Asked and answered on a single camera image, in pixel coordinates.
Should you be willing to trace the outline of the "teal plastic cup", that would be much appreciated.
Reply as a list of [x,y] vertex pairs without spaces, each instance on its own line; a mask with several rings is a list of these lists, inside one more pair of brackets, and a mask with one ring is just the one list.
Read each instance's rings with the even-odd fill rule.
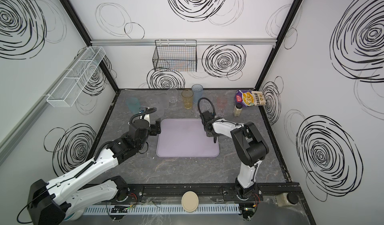
[[140,101],[136,97],[128,97],[126,99],[126,105],[132,114],[138,114],[140,112]]

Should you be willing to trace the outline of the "blue plastic cup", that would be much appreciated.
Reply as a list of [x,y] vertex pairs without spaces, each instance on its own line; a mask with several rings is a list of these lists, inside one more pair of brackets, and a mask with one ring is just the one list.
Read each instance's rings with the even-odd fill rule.
[[194,84],[191,88],[192,92],[194,93],[193,96],[193,103],[197,104],[198,100],[202,97],[204,88],[200,84]]

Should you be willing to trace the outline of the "yellow plastic cup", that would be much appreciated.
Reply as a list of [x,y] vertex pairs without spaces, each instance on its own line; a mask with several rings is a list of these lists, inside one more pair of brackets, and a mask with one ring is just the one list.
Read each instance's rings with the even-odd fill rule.
[[191,89],[185,89],[182,91],[182,101],[185,109],[191,109],[193,107],[194,92]]

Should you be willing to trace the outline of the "lilac plastic tray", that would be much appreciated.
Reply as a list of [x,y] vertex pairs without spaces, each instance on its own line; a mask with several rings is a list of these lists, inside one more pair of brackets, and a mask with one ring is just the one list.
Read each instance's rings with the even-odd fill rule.
[[201,120],[184,118],[161,121],[157,156],[217,157],[219,154],[219,144],[212,137],[207,137]]

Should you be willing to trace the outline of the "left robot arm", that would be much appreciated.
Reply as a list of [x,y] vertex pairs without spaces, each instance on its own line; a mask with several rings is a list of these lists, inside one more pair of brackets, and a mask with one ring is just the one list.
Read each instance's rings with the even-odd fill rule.
[[136,155],[149,136],[161,133],[161,119],[151,124],[146,115],[136,114],[130,119],[128,132],[120,138],[105,142],[95,156],[70,172],[48,182],[40,179],[30,186],[27,205],[31,224],[58,225],[77,211],[90,205],[111,200],[128,185],[120,176],[100,185],[83,187],[102,173]]

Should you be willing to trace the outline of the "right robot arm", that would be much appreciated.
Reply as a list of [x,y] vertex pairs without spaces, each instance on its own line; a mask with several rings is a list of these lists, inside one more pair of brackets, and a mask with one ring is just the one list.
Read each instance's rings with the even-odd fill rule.
[[235,191],[240,200],[247,200],[257,185],[256,177],[262,161],[269,153],[269,147],[261,133],[252,122],[235,123],[220,117],[213,112],[200,113],[207,137],[214,143],[218,137],[226,136],[233,140],[238,158],[241,161],[239,175],[235,180]]

